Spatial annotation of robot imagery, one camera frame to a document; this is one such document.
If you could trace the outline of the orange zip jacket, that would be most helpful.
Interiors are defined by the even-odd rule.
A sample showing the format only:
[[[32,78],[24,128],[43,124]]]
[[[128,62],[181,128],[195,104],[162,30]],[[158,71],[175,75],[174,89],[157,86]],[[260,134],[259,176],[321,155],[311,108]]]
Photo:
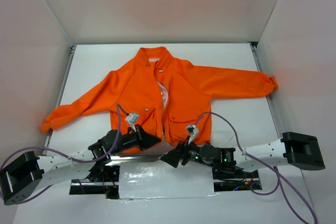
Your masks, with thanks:
[[[40,125],[42,132],[103,112],[109,113],[111,128],[126,131],[125,115],[135,112],[147,132],[170,146],[186,139],[189,124],[199,130],[196,144],[210,142],[214,100],[263,98],[278,89],[266,73],[198,66],[165,47],[141,47],[120,66],[115,58],[74,63],[67,86],[80,89],[79,95],[52,110]]]

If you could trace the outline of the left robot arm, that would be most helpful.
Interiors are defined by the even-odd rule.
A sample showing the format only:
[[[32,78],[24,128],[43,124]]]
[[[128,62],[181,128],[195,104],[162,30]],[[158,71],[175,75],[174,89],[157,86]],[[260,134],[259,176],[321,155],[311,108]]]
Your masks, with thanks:
[[[7,206],[21,204],[35,191],[68,180],[99,181],[112,156],[134,147],[143,151],[160,142],[159,137],[138,126],[126,134],[111,130],[87,149],[71,155],[37,156],[33,151],[25,152],[1,168],[3,202]]]

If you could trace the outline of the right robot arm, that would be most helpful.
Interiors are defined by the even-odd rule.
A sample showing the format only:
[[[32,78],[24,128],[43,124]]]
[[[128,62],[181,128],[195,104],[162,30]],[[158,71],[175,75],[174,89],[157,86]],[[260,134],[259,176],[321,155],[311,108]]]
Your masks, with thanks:
[[[197,146],[195,143],[179,143],[161,156],[161,161],[177,168],[188,162],[208,166],[215,172],[241,177],[267,165],[292,165],[301,170],[323,170],[325,164],[315,136],[285,132],[273,142],[237,150],[220,148],[211,144]]]

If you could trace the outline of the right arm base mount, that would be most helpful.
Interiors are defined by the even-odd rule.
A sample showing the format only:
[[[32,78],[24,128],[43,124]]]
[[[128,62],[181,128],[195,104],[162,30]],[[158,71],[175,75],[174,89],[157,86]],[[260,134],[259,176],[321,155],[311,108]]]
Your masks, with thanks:
[[[244,171],[242,168],[233,165],[226,166],[223,164],[211,165],[214,180],[215,191],[237,191],[249,190],[253,182],[259,181],[259,172]]]

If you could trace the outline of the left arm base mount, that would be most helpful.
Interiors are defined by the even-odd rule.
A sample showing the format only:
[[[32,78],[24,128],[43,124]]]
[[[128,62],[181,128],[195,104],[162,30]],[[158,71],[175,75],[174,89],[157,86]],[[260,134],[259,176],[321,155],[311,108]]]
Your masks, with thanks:
[[[103,195],[105,199],[119,199],[120,165],[106,165],[93,180],[73,179],[69,195]]]

